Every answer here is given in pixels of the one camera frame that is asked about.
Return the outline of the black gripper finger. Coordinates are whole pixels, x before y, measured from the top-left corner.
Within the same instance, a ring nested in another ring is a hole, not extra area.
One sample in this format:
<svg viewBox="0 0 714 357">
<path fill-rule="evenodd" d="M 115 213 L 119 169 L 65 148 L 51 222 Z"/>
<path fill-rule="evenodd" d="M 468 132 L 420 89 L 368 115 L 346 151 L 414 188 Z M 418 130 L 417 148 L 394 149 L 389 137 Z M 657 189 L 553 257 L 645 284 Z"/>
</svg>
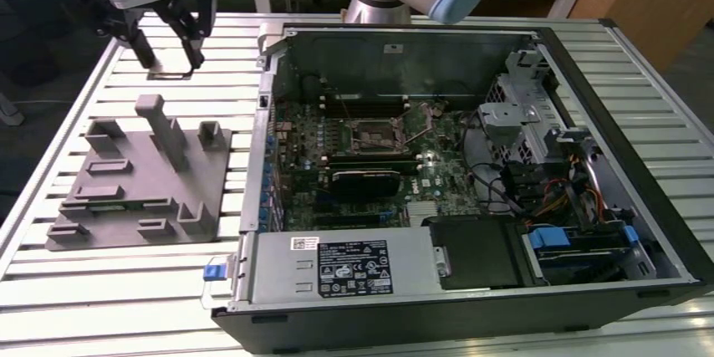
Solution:
<svg viewBox="0 0 714 357">
<path fill-rule="evenodd" d="M 65 10 L 101 37 L 111 35 L 135 52 L 141 65 L 150 69 L 155 55 L 139 28 L 139 12 L 119 9 L 110 0 L 59 0 Z"/>
<path fill-rule="evenodd" d="M 161 0 L 157 13 L 181 39 L 193 72 L 205 62 L 201 49 L 214 30 L 217 0 Z"/>
</svg>

